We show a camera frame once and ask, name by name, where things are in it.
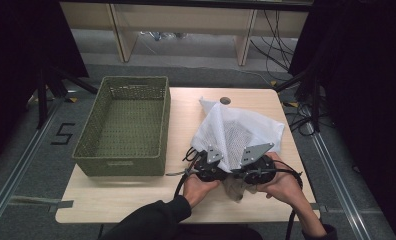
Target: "black jacket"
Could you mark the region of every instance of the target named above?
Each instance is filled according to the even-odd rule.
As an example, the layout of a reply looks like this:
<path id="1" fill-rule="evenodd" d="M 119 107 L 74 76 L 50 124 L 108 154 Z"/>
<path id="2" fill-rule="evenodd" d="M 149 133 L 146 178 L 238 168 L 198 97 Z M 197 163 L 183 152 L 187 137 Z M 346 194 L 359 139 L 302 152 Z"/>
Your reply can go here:
<path id="1" fill-rule="evenodd" d="M 157 201 L 143 206 L 123 219 L 100 240 L 156 240 L 156 239 L 262 239 L 255 231 L 235 224 L 227 225 L 190 225 L 178 223 L 191 216 L 191 207 L 183 196 L 168 203 Z M 311 238 L 303 233 L 307 240 L 337 239 L 336 230 L 324 225 L 327 236 Z"/>

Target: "metal bracket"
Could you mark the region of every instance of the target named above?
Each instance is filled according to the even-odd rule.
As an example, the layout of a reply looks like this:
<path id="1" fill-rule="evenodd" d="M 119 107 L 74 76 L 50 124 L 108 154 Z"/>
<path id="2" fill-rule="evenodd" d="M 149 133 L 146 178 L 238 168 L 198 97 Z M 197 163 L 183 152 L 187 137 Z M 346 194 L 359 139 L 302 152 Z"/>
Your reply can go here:
<path id="1" fill-rule="evenodd" d="M 269 151 L 275 144 L 266 143 L 256 146 L 245 147 L 241 158 L 241 166 L 246 166 L 256 162 L 261 156 Z"/>
<path id="2" fill-rule="evenodd" d="M 208 146 L 207 163 L 214 163 L 223 159 L 223 154 L 219 150 L 215 150 L 213 146 Z"/>

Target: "wicker basket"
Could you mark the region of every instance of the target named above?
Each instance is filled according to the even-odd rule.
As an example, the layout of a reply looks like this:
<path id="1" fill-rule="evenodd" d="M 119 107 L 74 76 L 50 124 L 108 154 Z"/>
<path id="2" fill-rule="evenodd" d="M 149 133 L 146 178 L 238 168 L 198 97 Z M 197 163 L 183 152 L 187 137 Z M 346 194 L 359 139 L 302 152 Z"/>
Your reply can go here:
<path id="1" fill-rule="evenodd" d="M 167 77 L 105 77 L 73 159 L 88 176 L 162 176 L 169 116 Z"/>

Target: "black curtain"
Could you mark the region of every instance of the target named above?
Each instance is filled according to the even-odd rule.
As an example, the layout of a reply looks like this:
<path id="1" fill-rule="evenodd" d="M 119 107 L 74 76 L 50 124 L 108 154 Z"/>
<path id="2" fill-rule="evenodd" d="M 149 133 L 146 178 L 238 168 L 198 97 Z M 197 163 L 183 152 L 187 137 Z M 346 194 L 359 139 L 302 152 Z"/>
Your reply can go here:
<path id="1" fill-rule="evenodd" d="M 0 152 L 8 141 L 42 69 L 46 81 L 61 81 L 58 67 L 88 77 L 59 2 L 0 1 Z"/>
<path id="2" fill-rule="evenodd" d="M 396 234 L 396 1 L 357 8 L 323 84 L 332 118 Z"/>

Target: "wooden table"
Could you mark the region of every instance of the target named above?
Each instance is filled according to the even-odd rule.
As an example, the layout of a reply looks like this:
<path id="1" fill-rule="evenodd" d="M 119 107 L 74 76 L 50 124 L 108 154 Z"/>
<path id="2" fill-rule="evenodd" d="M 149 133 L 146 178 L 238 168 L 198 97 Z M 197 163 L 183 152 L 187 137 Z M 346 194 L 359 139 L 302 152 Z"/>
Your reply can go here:
<path id="1" fill-rule="evenodd" d="M 295 142 L 288 127 L 278 95 L 268 89 L 227 88 L 170 88 L 171 112 L 167 146 L 166 173 L 182 171 L 182 162 L 190 141 L 205 118 L 199 103 L 203 96 L 209 100 L 231 99 L 230 107 L 249 109 L 285 123 L 280 157 L 296 171 L 304 171 Z M 173 198 L 180 176 L 170 177 L 87 177 L 76 165 L 62 201 L 73 200 L 71 208 L 57 211 L 60 223 L 116 223 L 137 208 Z M 310 203 L 314 195 L 305 172 L 302 175 L 304 194 Z M 245 191 L 236 203 L 228 198 L 220 185 L 210 192 L 185 223 L 249 223 L 288 221 L 290 206 L 276 199 L 266 199 L 264 193 Z"/>

